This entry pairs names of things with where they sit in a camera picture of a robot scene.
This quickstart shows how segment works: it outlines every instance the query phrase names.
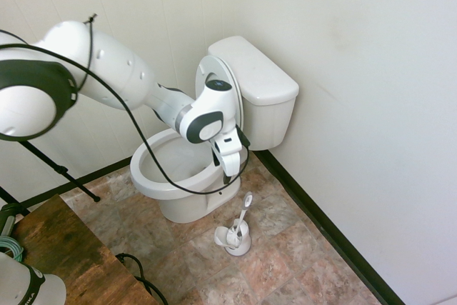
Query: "white robotic arm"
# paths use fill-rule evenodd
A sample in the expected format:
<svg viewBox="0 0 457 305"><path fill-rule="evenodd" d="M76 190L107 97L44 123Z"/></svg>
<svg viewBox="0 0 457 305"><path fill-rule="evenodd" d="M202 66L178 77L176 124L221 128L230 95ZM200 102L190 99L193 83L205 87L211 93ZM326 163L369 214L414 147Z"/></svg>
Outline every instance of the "white robotic arm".
<svg viewBox="0 0 457 305"><path fill-rule="evenodd" d="M0 44L16 43L21 42L0 33ZM34 46L82 66L87 65L92 47L90 70L130 110L147 105L191 143L210 141L225 174L238 173L241 142L235 122L235 90L225 81L208 81L201 95L193 100L178 89L157 84L149 66L113 37L94 30L91 39L88 27L76 21L56 25ZM108 89L97 80L86 78L86 73L72 64L40 51L0 50L0 139L23 141L47 132L73 105L77 91L102 104L124 109Z"/></svg>

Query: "toilet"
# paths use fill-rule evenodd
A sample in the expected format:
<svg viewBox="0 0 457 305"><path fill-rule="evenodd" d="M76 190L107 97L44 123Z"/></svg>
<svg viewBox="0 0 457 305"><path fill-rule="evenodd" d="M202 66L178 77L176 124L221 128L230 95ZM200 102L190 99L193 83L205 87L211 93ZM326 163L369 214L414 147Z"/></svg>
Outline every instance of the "toilet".
<svg viewBox="0 0 457 305"><path fill-rule="evenodd" d="M298 84L241 36L212 44L196 72L196 95L212 79L224 80L236 90L236 123L252 151L278 146L286 134ZM224 171L215 166L208 142L191 144L173 129L148 139L156 158L171 180L192 191L212 191L224 185ZM241 152L241 160L246 151ZM190 223L210 214L238 192L240 178L214 194L197 195L168 183L145 145L132 156L131 179L145 196L157 199L162 214L176 223Z"/></svg>

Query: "black tripod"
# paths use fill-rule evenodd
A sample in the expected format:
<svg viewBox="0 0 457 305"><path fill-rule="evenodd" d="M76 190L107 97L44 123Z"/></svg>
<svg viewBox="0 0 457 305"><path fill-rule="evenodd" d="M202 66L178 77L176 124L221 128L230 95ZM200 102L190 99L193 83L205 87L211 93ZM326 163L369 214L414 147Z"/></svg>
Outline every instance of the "black tripod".
<svg viewBox="0 0 457 305"><path fill-rule="evenodd" d="M100 197L96 196L92 192L90 192L86 187L84 187L83 184L81 184L78 180L76 180L74 177L72 177L70 174L67 173L69 171L65 166L59 166L56 164L54 161L52 161L49 157L47 157L44 153L39 151L32 143L29 141L20 141L19 142L24 148L29 150L31 153L33 153L36 157L41 159L44 163L46 163L48 166L50 166L54 171L65 177L67 180L69 180L71 183L79 187L84 193L86 193L88 196L90 196L95 202L100 201ZM12 203L19 203L11 194L9 194L7 191L5 191L3 188L0 187L0 198L2 198L6 203L12 204Z"/></svg>

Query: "black wire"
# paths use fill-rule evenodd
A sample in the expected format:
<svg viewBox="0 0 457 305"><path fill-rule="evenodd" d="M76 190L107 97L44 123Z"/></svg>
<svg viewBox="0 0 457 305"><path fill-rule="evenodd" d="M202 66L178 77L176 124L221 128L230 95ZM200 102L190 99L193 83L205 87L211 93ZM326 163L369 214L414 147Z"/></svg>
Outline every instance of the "black wire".
<svg viewBox="0 0 457 305"><path fill-rule="evenodd" d="M208 191L208 192L192 191L190 189L186 189L185 187L179 186L178 184L175 184L169 178L169 176L166 174L166 172L164 171L164 169L160 165L159 161L157 160L156 156L154 155L154 152L152 151L151 147L149 146L148 141L146 140L146 137L144 137L143 132L141 131L138 123L135 120L134 115L131 113L131 111L130 111L129 107L127 106L127 104L103 79L101 79L99 76L97 76L94 72L90 71L86 67L80 65L78 62L75 62L75 61L73 61L73 60L71 60L71 59L69 59L69 58L67 58L65 56L59 55L57 53L54 53L53 51L49 51L49 50L46 50L46 49L43 49L43 48L40 48L40 47L37 47L37 46L29 46L27 44L19 44L19 43L17 43L17 44L4 44L4 45L0 46L0 50L8 49L8 48L23 48L23 49L30 49L30 50L34 50L34 51L40 51L41 53L45 53L45 54L51 55L53 57L56 57L57 59L60 59L60 60L65 61L65 62L67 62L69 64L72 64L73 66L75 66L75 67L79 68L80 70L86 72L87 74L92 76L95 80L97 80L103 87L105 87L108 91L110 91L111 94L113 94L114 97L116 97L117 100L119 100L119 102L124 107L124 109L126 110L127 114L129 115L130 120L134 124L135 129L138 131L138 134L140 135L141 139L143 140L143 143L146 145L146 148L148 149L148 152L150 153L152 159L154 160L154 163L157 165L157 167L159 168L160 172L164 175L164 177L167 180L167 182L169 182L170 184L175 186L177 189L181 189L181 190L186 191L188 193L198 194L198 195L213 194L213 193L222 191L223 189L226 189L227 187L232 185L232 183L235 182L235 180L237 180L237 178L239 178L241 176L241 174L244 172L244 169L248 165L248 162L249 162L249 149L248 149L247 145L245 145L244 147L246 148L246 150L248 152L248 156L246 158L246 163L244 164L242 170L240 170L240 172L235 176L235 178L232 179L227 185L222 186L222 187L220 187L218 189L215 189L213 191Z"/></svg>
<svg viewBox="0 0 457 305"><path fill-rule="evenodd" d="M151 287L154 292L157 293L157 295L159 296L159 298L162 300L162 302L164 303L164 305L169 305L169 303L167 302L167 300L165 299L165 296L159 291L159 289L157 287L155 287L150 281L147 281L145 278L140 278L139 276L135 276L135 279L138 280L138 281L141 281L144 285L148 285L149 287Z"/></svg>
<svg viewBox="0 0 457 305"><path fill-rule="evenodd" d="M124 257L129 257L130 259L134 260L136 262L136 264L138 264L138 268L140 270L140 277L145 279L143 265L141 264L140 260L138 260L135 256L127 254L127 253L120 253L120 254L117 254L116 257L120 262L122 262L122 264L124 263ZM148 291L149 294L152 294L148 285L144 284L144 288Z"/></svg>
<svg viewBox="0 0 457 305"><path fill-rule="evenodd" d="M91 44L89 47L89 61L87 62L87 69L91 68L91 62L92 62L92 51L94 49L94 29L92 28L92 23L94 22L95 17L97 17L97 14L93 14L91 17L89 17L88 21L84 22L85 24L89 23L89 35L90 35L90 40L91 40ZM84 79L81 82L80 87L78 88L78 91L82 90L84 84L86 83L87 76L88 76L88 74L86 73L86 75L84 75Z"/></svg>
<svg viewBox="0 0 457 305"><path fill-rule="evenodd" d="M117 254L116 255L116 258L123 264L124 263L124 257L129 257L130 259L133 259L137 264L138 264L138 267L140 269L140 275L141 276L135 276L135 279L142 282L143 285L144 285L144 288L148 291L148 293L150 295L152 295L151 293L151 290L149 287L151 287L154 292L157 293L157 295L159 296L159 298L162 300L162 302L164 303L164 305L168 305L168 302L166 301L165 299L165 296L159 291L159 289L157 287L155 287L150 281L146 280L144 278L144 273L143 273L143 266L141 265L141 262L140 260L138 260L135 256L133 255L130 255L130 254L126 254L126 253L121 253L121 254Z"/></svg>
<svg viewBox="0 0 457 305"><path fill-rule="evenodd" d="M19 36L15 35L15 34L13 34L13 33L11 33L11 32L9 32L9 31L7 31L7 30L2 30L2 29L0 29L0 32L3 32L4 34L7 34L7 35L9 35L9 36L16 37L19 41L22 41L22 42L24 42L25 44L28 44L28 43L25 42L21 37L19 37Z"/></svg>

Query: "toilet tank lid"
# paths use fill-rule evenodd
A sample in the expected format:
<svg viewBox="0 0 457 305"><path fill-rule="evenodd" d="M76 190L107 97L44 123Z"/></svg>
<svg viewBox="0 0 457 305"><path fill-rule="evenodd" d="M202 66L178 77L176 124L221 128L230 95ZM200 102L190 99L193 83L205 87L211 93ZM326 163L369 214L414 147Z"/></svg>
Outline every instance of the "toilet tank lid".
<svg viewBox="0 0 457 305"><path fill-rule="evenodd" d="M239 84L242 97L253 105L280 104L298 94L298 84L241 36L228 37L212 44L208 53L228 65Z"/></svg>

